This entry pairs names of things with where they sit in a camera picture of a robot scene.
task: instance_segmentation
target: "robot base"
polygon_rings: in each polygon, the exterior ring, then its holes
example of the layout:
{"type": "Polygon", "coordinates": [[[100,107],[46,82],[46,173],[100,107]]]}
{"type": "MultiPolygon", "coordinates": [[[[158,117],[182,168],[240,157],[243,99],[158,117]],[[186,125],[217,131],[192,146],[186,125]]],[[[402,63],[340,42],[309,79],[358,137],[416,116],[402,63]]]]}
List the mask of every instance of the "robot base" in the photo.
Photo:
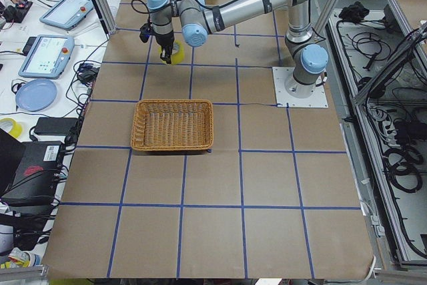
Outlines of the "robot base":
{"type": "Polygon", "coordinates": [[[297,98],[288,93],[285,80],[294,72],[294,68],[273,67],[274,89],[276,103],[279,107],[328,108],[323,86],[315,87],[313,94],[307,98],[297,98]]]}

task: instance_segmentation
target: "blue plate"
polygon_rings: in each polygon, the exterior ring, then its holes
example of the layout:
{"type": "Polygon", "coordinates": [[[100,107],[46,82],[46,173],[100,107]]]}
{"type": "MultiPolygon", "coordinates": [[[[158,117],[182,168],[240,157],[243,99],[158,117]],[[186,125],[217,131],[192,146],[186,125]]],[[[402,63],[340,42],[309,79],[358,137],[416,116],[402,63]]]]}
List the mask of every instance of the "blue plate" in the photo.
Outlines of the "blue plate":
{"type": "Polygon", "coordinates": [[[56,86],[51,80],[35,79],[18,90],[15,101],[22,109],[39,111],[53,103],[56,94],[56,86]]]}

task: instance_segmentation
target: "brown basket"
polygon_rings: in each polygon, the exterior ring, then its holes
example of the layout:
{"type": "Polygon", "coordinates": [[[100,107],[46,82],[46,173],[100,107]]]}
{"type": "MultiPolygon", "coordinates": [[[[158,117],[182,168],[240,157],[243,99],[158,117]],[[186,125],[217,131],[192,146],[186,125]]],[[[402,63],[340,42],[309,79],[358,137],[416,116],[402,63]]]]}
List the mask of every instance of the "brown basket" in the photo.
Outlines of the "brown basket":
{"type": "Polygon", "coordinates": [[[131,147],[154,152],[208,150],[214,142],[214,115],[208,100],[141,100],[133,116],[131,147]]]}

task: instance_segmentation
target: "tablet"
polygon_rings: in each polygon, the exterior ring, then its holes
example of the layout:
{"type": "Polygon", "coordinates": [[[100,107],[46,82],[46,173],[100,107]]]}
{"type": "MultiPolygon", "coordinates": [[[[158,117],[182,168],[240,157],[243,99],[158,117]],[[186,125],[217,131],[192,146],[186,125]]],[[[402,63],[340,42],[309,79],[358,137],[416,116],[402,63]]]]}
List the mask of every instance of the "tablet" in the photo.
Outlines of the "tablet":
{"type": "Polygon", "coordinates": [[[92,9],[91,0],[60,0],[40,17],[40,21],[47,25],[70,30],[77,26],[92,9]]]}
{"type": "Polygon", "coordinates": [[[27,78],[58,78],[64,71],[73,49],[72,37],[39,35],[18,75],[27,78]]]}

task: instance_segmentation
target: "barcode sticker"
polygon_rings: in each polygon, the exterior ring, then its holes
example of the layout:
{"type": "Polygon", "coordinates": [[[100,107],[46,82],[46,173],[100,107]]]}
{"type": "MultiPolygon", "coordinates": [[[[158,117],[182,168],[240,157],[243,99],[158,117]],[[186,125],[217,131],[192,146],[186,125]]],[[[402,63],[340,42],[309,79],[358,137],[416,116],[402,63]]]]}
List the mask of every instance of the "barcode sticker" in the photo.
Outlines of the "barcode sticker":
{"type": "Polygon", "coordinates": [[[59,151],[59,146],[47,146],[43,161],[44,162],[55,161],[58,155],[58,151],[59,151]]]}

